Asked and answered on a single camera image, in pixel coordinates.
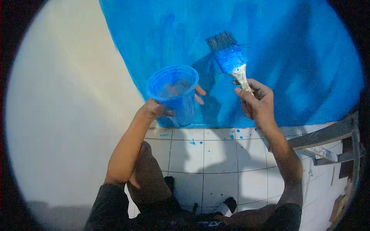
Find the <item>blue plastic cup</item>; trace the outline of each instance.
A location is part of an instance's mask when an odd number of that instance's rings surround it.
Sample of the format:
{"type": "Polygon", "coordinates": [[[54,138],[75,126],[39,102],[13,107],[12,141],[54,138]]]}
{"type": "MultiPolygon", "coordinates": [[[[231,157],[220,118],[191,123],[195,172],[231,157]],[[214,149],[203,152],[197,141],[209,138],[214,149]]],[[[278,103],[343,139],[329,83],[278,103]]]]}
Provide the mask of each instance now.
{"type": "Polygon", "coordinates": [[[198,72],[189,66],[174,65],[165,67],[148,81],[147,93],[159,104],[173,110],[170,117],[176,127],[189,125],[195,116],[195,87],[198,84],[198,72]]]}

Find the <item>knee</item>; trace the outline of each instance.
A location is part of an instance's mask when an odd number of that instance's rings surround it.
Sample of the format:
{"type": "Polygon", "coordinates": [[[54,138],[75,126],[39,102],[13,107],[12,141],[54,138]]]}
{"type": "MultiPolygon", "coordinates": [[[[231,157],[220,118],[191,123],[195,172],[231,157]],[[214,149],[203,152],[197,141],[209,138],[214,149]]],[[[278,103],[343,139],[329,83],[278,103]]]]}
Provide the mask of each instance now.
{"type": "Polygon", "coordinates": [[[140,156],[147,156],[152,154],[152,148],[150,144],[146,141],[143,141],[140,147],[140,156]]]}

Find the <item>floor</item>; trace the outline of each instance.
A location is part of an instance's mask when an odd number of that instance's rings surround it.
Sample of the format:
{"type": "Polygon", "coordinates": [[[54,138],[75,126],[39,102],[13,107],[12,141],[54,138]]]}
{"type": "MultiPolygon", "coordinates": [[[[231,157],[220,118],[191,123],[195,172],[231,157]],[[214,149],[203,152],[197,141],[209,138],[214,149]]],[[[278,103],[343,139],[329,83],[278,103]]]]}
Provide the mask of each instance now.
{"type": "MultiPolygon", "coordinates": [[[[287,139],[330,125],[280,128],[287,139]]],[[[152,146],[164,176],[175,178],[175,197],[183,209],[199,204],[197,213],[211,213],[228,197],[237,211],[275,204],[284,182],[267,142],[256,128],[246,129],[150,129],[145,140],[152,146]]],[[[324,145],[342,153],[342,142],[324,145]]],[[[314,166],[311,154],[297,151],[303,165],[303,211],[300,230],[329,227],[335,199],[347,178],[338,179],[340,163],[314,166]]],[[[129,197],[129,215],[139,211],[129,197]]]]}

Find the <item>hand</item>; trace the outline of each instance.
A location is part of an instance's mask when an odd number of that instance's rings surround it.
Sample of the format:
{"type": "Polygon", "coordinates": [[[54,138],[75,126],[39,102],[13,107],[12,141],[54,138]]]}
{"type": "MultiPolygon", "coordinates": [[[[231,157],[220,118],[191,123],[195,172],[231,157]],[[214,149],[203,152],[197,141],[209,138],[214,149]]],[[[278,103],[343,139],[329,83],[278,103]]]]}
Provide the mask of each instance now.
{"type": "Polygon", "coordinates": [[[235,88],[235,93],[239,98],[245,102],[242,102],[242,110],[246,117],[251,119],[250,113],[247,109],[247,104],[252,107],[253,118],[256,122],[256,125],[261,128],[264,132],[275,126],[274,118],[274,95],[272,90],[258,82],[255,79],[247,79],[248,84],[255,95],[255,97],[240,88],[235,88]]]}
{"type": "Polygon", "coordinates": [[[173,116],[173,111],[166,109],[165,106],[158,104],[155,99],[149,98],[146,103],[139,109],[145,117],[151,120],[158,119],[161,116],[173,116]]]}
{"type": "MultiPolygon", "coordinates": [[[[196,87],[195,87],[195,91],[198,93],[198,94],[200,94],[200,95],[206,95],[206,92],[199,86],[199,85],[197,85],[196,87]]],[[[203,105],[204,104],[204,102],[203,102],[203,100],[197,95],[197,94],[195,94],[195,100],[200,104],[200,105],[203,105]]]]}

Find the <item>person's right hand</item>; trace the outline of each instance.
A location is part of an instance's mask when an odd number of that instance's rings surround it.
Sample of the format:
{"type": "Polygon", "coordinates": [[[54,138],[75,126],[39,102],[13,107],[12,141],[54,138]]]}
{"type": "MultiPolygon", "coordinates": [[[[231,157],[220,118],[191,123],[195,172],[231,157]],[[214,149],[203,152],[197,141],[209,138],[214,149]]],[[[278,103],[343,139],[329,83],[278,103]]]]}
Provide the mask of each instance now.
{"type": "MultiPolygon", "coordinates": [[[[240,88],[235,88],[235,93],[242,100],[242,110],[245,116],[251,119],[250,113],[247,109],[247,103],[252,107],[253,119],[256,126],[265,133],[270,128],[276,126],[274,118],[273,92],[268,86],[263,85],[255,79],[247,79],[247,81],[255,97],[250,92],[240,88]]],[[[233,83],[235,85],[239,84],[237,81],[233,81],[233,83]]]]}

